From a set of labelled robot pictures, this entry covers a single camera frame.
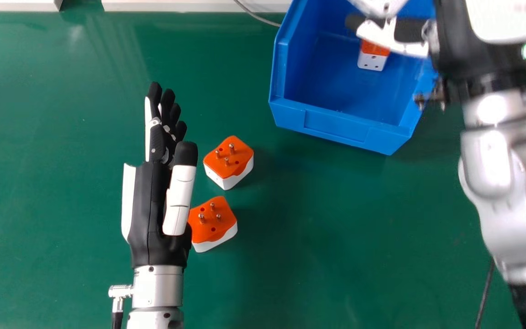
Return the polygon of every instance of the blue bin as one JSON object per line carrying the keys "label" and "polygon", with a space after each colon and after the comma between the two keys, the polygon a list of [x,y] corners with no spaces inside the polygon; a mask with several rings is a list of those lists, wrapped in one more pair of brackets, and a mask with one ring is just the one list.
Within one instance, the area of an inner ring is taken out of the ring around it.
{"label": "blue bin", "polygon": [[[399,17],[434,17],[410,0]],[[360,40],[347,0],[293,0],[275,38],[269,105],[278,127],[391,155],[411,136],[437,74],[430,60],[391,54],[382,72],[357,67]]]}

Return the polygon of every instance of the orange plug top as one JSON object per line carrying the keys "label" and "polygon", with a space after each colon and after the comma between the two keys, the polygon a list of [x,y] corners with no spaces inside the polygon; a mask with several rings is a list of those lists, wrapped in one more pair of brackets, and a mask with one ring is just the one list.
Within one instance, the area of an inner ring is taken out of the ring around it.
{"label": "orange plug top", "polygon": [[253,150],[247,144],[231,136],[204,157],[204,164],[222,179],[227,179],[232,175],[240,175],[253,155]]}
{"label": "orange plug top", "polygon": [[217,196],[190,210],[188,223],[192,227],[192,243],[215,242],[237,223],[228,202]]}
{"label": "orange plug top", "polygon": [[365,54],[371,54],[376,56],[388,56],[391,54],[391,51],[387,48],[377,46],[374,43],[370,43],[366,40],[363,40],[363,45],[361,46],[361,52]]}

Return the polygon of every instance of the green surface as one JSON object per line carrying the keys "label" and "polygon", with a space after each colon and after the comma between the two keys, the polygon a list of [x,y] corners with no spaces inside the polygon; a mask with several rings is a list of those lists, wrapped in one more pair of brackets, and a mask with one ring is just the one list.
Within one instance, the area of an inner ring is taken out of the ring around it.
{"label": "green surface", "polygon": [[[276,30],[243,14],[0,13],[0,329],[108,328],[130,283],[121,171],[143,157],[142,99],[173,88],[204,155],[236,134],[254,171],[222,192],[238,235],[192,252],[189,329],[463,329],[488,265],[458,183],[461,113],[431,110],[386,158],[275,127]],[[499,277],[486,328],[517,328]]]}

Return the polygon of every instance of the robotic hand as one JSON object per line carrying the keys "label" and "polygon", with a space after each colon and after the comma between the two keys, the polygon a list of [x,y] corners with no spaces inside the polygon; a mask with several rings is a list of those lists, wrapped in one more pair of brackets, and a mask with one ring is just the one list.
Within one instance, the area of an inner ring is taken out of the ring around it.
{"label": "robotic hand", "polygon": [[[434,5],[436,20],[422,25],[420,42],[441,77],[429,98],[462,106],[459,180],[478,210],[484,243],[526,329],[526,0]],[[409,51],[410,44],[400,48],[396,29],[385,33],[389,22],[378,27],[369,20],[349,17],[347,26],[393,52],[424,57]]]}
{"label": "robotic hand", "polygon": [[133,285],[111,286],[113,329],[132,298],[127,329],[183,327],[182,288],[192,231],[188,213],[198,148],[184,142],[175,95],[152,83],[145,99],[146,158],[123,168],[121,233],[131,248]]}

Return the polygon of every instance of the black and white robotic hand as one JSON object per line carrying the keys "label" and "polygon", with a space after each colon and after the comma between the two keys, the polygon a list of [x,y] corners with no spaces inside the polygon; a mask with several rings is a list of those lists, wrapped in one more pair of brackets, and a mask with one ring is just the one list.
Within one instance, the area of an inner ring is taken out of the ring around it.
{"label": "black and white robotic hand", "polygon": [[113,329],[121,328],[123,302],[132,299],[127,329],[179,329],[184,269],[192,246],[188,213],[198,148],[183,141],[174,92],[152,83],[145,98],[146,158],[123,167],[121,233],[131,249],[133,285],[109,288]]}
{"label": "black and white robotic hand", "polygon": [[350,0],[367,13],[347,27],[394,53],[430,57],[440,88],[417,99],[461,105],[460,183],[526,329],[526,0],[434,0],[436,18],[421,22],[396,18],[406,1]]}

